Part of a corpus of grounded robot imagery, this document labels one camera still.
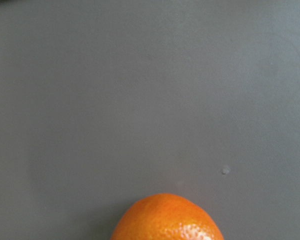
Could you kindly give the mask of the orange mandarin fruit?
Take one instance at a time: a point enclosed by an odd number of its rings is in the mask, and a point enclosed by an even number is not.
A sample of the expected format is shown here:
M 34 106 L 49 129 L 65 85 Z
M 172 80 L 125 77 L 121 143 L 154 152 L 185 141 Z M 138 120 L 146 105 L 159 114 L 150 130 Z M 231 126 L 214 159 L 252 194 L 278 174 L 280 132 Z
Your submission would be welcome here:
M 112 240 L 223 240 L 198 205 L 179 195 L 159 193 L 135 202 L 122 216 Z

